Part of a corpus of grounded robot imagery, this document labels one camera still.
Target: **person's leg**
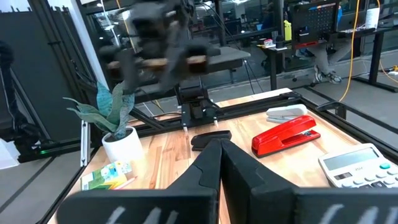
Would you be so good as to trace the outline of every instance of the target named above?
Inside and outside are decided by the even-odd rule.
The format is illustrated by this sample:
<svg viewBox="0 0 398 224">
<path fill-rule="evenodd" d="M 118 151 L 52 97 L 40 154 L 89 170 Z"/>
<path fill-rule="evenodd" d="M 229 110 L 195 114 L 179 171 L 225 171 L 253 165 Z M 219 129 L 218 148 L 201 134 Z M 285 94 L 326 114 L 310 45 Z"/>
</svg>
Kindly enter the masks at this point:
<svg viewBox="0 0 398 224">
<path fill-rule="evenodd" d="M 326 52 L 326 44 L 318 44 L 307 49 L 315 56 L 315 65 L 318 67 L 319 72 L 324 74 L 330 73 L 328 53 Z"/>
<path fill-rule="evenodd" d="M 351 51 L 351 40 L 345 40 L 339 44 L 338 50 L 329 57 L 329 67 L 332 67 L 336 62 L 340 61 L 348 52 Z"/>
<path fill-rule="evenodd" d="M 314 82 L 322 82 L 325 77 L 330 83 L 341 83 L 341 77 L 336 75 L 332 68 L 329 66 L 328 53 L 326 52 L 327 44 L 319 44 L 314 47 L 309 47 L 308 50 L 315 56 L 315 80 Z"/>
</svg>

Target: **red stapler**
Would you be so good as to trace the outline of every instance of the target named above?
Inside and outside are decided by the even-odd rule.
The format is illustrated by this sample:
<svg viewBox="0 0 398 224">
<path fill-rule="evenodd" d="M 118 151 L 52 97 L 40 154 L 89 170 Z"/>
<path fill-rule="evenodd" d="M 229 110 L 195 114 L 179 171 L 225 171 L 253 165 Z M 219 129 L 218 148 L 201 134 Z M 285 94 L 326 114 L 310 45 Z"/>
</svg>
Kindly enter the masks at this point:
<svg viewBox="0 0 398 224">
<path fill-rule="evenodd" d="M 308 115 L 282 123 L 254 137 L 252 151 L 260 158 L 317 139 L 321 135 L 309 130 L 315 125 L 315 120 Z"/>
</svg>

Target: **black stand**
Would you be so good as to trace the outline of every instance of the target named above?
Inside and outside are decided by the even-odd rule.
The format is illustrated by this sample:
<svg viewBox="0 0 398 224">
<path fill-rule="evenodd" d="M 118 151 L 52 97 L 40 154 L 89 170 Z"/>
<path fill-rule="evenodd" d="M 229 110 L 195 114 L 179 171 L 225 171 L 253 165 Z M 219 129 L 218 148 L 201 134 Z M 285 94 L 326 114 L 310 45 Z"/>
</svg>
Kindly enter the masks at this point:
<svg viewBox="0 0 398 224">
<path fill-rule="evenodd" d="M 383 38 L 384 38 L 383 32 L 378 33 L 374 36 L 372 62 L 371 62 L 371 70 L 369 73 L 369 79 L 362 77 L 355 77 L 353 78 L 353 80 L 359 81 L 361 83 L 366 83 L 378 88 L 382 88 L 383 90 L 388 90 L 393 93 L 398 93 L 397 87 L 377 82 L 377 76 L 379 75 L 379 62 L 381 56 L 381 48 L 383 45 Z"/>
</svg>

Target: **wooden tabletop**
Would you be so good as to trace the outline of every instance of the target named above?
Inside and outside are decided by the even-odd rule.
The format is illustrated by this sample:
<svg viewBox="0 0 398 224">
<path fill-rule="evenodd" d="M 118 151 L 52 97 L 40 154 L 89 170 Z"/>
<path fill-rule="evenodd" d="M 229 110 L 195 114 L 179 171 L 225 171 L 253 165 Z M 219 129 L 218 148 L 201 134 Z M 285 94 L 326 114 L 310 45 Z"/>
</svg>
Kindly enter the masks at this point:
<svg viewBox="0 0 398 224">
<path fill-rule="evenodd" d="M 231 106 L 277 96 L 288 91 L 290 90 L 284 88 L 222 101 L 218 105 L 221 107 Z M 321 138 L 262 159 L 256 159 L 298 186 L 328 187 L 328 181 L 318 164 L 318 157 L 330 151 L 345 150 L 349 146 L 359 144 L 359 142 L 314 113 L 309 112 L 309 115 L 315 118 L 317 125 L 313 129 L 321 134 Z M 181 130 L 141 138 L 146 156 L 141 161 L 131 163 L 133 170 L 135 170 L 136 179 L 125 189 L 167 188 L 186 171 L 199 154 L 199 152 L 193 152 L 190 145 L 191 138 L 197 134 L 217 130 L 230 130 L 232 132 L 232 142 L 252 155 L 251 139 L 259 133 L 278 125 L 267 122 L 266 118 L 267 115 L 264 112 L 220 121 L 218 128 L 213 124 L 190 128 L 188 129 L 188 137 Z M 107 164 L 109 164 L 108 158 L 101 147 L 82 175 L 86 175 Z M 68 195 L 79 190 L 80 180 L 75 183 Z M 220 195 L 220 223 L 227 224 L 230 222 L 222 188 Z M 57 223 L 55 216 L 51 218 L 49 223 Z"/>
</svg>

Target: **calculator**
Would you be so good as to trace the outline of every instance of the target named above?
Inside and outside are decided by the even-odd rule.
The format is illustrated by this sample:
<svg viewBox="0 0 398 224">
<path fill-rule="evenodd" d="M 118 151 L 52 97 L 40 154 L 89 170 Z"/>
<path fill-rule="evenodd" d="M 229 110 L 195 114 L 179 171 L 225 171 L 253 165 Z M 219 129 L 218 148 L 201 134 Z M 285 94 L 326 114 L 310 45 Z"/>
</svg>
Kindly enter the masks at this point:
<svg viewBox="0 0 398 224">
<path fill-rule="evenodd" d="M 330 152 L 318 161 L 334 187 L 398 187 L 398 167 L 371 143 L 353 146 L 348 151 Z"/>
</svg>

